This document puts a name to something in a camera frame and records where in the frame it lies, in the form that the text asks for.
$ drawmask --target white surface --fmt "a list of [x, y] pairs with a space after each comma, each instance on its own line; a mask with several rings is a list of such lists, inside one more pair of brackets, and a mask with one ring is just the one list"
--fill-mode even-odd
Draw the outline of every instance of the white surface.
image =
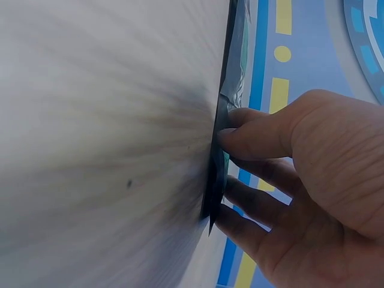
[[0, 0], [0, 287], [214, 286], [225, 237], [197, 219], [227, 13]]

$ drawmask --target hand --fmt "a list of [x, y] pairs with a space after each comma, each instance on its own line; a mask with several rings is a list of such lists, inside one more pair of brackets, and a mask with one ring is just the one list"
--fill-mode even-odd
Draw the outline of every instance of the hand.
[[[310, 91], [273, 115], [230, 114], [235, 164], [293, 198], [229, 179], [217, 226], [277, 287], [384, 287], [384, 109]], [[292, 157], [294, 166], [281, 157]]]

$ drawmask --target blue stripe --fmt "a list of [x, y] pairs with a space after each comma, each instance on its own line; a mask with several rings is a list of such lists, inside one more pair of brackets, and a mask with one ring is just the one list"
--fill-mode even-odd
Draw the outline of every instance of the blue stripe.
[[253, 59], [253, 74], [249, 107], [260, 110], [262, 105], [266, 38], [268, 27], [268, 0], [259, 0], [257, 11], [256, 47]]
[[[253, 75], [249, 103], [250, 108], [257, 110], [260, 110], [262, 104], [267, 27], [268, 0], [259, 0], [257, 7], [256, 47], [254, 50]], [[251, 175], [248, 172], [240, 169], [238, 178], [243, 183], [249, 185]], [[238, 207], [234, 207], [234, 209], [243, 215], [243, 212]], [[227, 239], [217, 284], [224, 286], [228, 285], [230, 271], [232, 269], [233, 260], [235, 258], [235, 251], [236, 245], [230, 239]]]
[[227, 286], [230, 270], [232, 268], [233, 257], [235, 256], [236, 245], [227, 238], [226, 248], [224, 249], [224, 257], [221, 263], [220, 274], [218, 275], [217, 284]]
[[368, 45], [364, 45], [360, 47], [362, 57], [364, 59], [365, 64], [371, 74], [379, 72], [379, 68], [374, 60], [371, 48]]
[[356, 32], [364, 33], [364, 25], [362, 24], [361, 11], [355, 7], [350, 9], [352, 24]]

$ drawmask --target yellow dash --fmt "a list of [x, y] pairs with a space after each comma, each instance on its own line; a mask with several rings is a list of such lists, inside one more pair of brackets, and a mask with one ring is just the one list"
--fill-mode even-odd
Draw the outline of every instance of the yellow dash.
[[292, 0], [276, 0], [276, 33], [292, 35]]
[[271, 102], [269, 104], [269, 113], [273, 114], [288, 104], [289, 80], [281, 78], [272, 78]]
[[257, 189], [263, 190], [265, 192], [273, 192], [273, 191], [275, 191], [275, 187], [273, 187], [271, 184], [268, 184], [263, 179], [259, 179], [259, 183], [257, 185]]
[[235, 288], [250, 288], [252, 284], [253, 274], [256, 269], [256, 263], [243, 252], [239, 273], [236, 277]]

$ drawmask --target fingernail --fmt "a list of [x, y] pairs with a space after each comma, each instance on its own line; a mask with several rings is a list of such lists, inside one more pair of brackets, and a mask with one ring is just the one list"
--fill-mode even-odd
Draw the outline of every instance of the fingernail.
[[222, 137], [225, 137], [226, 135], [228, 135], [228, 134], [234, 132], [235, 130], [236, 130], [236, 128], [222, 129], [221, 131], [219, 131], [219, 132], [217, 133], [217, 136], [218, 136], [219, 138], [222, 138]]

